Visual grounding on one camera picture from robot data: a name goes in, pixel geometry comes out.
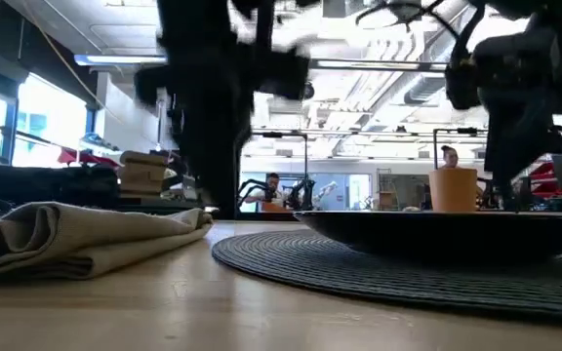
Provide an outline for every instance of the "wooden table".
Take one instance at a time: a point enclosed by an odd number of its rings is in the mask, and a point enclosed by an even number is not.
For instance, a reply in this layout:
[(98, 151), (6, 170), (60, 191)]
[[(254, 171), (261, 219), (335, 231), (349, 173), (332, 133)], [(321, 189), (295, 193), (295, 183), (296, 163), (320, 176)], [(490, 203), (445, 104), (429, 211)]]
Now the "wooden table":
[(95, 281), (0, 287), (0, 350), (562, 351), (562, 329), (328, 296), (210, 257), (222, 238), (298, 228), (220, 222), (206, 240)]

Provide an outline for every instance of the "folded cloth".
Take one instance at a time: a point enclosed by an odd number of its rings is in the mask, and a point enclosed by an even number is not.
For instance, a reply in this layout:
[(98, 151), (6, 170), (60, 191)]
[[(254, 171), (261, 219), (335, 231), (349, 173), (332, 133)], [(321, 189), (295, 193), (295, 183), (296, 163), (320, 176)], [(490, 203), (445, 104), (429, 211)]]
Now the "folded cloth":
[(32, 203), (0, 218), (0, 274), (89, 279), (201, 239), (212, 217)]

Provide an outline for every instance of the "fluorescent light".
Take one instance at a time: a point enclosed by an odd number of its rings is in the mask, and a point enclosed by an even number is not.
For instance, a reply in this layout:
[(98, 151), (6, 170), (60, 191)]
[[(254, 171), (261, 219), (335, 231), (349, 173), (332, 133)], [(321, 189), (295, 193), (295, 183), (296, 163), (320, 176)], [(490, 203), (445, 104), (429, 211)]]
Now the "fluorescent light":
[(160, 56), (75, 55), (75, 62), (79, 65), (119, 65), (166, 63), (167, 60)]
[(160, 57), (118, 57), (118, 56), (87, 56), (93, 63), (164, 63), (166, 58)]
[(377, 61), (363, 59), (321, 59), (311, 60), (312, 69), (381, 70), (407, 72), (443, 72), (447, 63), (417, 61)]

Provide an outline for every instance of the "black bag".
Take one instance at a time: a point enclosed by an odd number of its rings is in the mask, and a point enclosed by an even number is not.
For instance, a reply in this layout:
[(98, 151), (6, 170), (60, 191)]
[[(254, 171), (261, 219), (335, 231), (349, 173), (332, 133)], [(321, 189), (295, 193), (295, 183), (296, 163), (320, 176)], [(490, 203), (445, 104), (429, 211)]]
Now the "black bag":
[(111, 208), (118, 199), (118, 178), (107, 167), (65, 169), (0, 166), (0, 200), (14, 206), (58, 201)]

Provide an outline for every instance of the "black plate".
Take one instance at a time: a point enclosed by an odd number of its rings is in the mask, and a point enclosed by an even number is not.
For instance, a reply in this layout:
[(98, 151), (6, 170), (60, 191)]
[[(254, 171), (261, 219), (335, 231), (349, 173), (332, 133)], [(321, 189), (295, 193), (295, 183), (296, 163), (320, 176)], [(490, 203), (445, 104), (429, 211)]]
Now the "black plate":
[(562, 214), (299, 212), (318, 233), (370, 254), (441, 261), (532, 261), (562, 254)]

